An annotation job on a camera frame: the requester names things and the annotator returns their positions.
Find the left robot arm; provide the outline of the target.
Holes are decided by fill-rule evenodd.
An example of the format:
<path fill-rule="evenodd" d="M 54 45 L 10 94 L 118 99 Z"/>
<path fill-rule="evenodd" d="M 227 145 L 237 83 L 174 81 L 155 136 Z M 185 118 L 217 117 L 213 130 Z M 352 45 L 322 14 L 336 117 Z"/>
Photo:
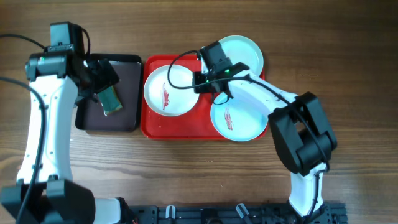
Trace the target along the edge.
<path fill-rule="evenodd" d="M 70 133 L 74 107 L 113 86 L 107 60 L 90 60 L 87 31 L 71 22 L 50 26 L 50 45 L 26 63 L 30 124 L 16 184 L 1 190 L 2 206 L 17 223 L 122 223 L 118 198 L 95 198 L 73 181 Z"/>

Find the light blue plate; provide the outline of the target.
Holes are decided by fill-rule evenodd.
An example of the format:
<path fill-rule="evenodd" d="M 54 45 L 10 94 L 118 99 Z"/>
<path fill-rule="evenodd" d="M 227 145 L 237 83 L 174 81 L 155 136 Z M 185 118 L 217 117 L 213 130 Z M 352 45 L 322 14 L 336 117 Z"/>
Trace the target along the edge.
<path fill-rule="evenodd" d="M 224 54 L 232 65 L 241 62 L 247 65 L 253 74 L 261 76 L 264 57 L 259 46 L 251 39 L 241 35 L 230 35 L 218 41 Z"/>
<path fill-rule="evenodd" d="M 226 139 L 250 141 L 259 137 L 268 124 L 268 118 L 253 106 L 221 93 L 211 106 L 210 118 L 214 128 Z"/>

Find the white round plate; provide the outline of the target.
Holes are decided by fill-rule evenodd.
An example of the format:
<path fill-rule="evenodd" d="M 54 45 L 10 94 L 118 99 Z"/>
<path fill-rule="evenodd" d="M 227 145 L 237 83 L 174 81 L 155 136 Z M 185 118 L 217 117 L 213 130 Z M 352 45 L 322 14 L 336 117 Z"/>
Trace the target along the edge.
<path fill-rule="evenodd" d="M 149 108 L 162 116 L 180 116 L 197 103 L 199 94 L 193 89 L 180 90 L 170 85 L 167 72 L 170 65 L 155 69 L 144 84 L 144 99 Z"/>

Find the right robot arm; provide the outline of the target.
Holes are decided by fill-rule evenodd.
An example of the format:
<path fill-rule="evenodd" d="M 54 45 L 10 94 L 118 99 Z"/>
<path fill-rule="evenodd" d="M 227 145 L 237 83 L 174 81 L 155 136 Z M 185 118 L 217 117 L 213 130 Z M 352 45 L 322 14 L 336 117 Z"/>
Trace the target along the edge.
<path fill-rule="evenodd" d="M 319 99 L 310 92 L 296 95 L 271 85 L 248 65 L 233 63 L 219 42 L 195 53 L 204 66 L 194 73 L 196 93 L 225 93 L 267 116 L 277 155 L 290 171 L 290 206 L 309 222 L 323 205 L 322 177 L 337 147 Z"/>

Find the green yellow sponge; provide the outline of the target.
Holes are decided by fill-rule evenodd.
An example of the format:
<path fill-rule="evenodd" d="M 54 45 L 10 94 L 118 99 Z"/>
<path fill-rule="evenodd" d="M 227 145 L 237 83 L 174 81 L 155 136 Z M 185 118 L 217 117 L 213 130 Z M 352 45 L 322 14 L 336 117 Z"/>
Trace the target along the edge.
<path fill-rule="evenodd" d="M 123 108 L 116 90 L 113 86 L 103 90 L 102 92 L 98 93 L 98 98 L 101 102 L 101 105 L 104 110 L 104 114 L 110 115 L 114 112 L 119 111 Z"/>

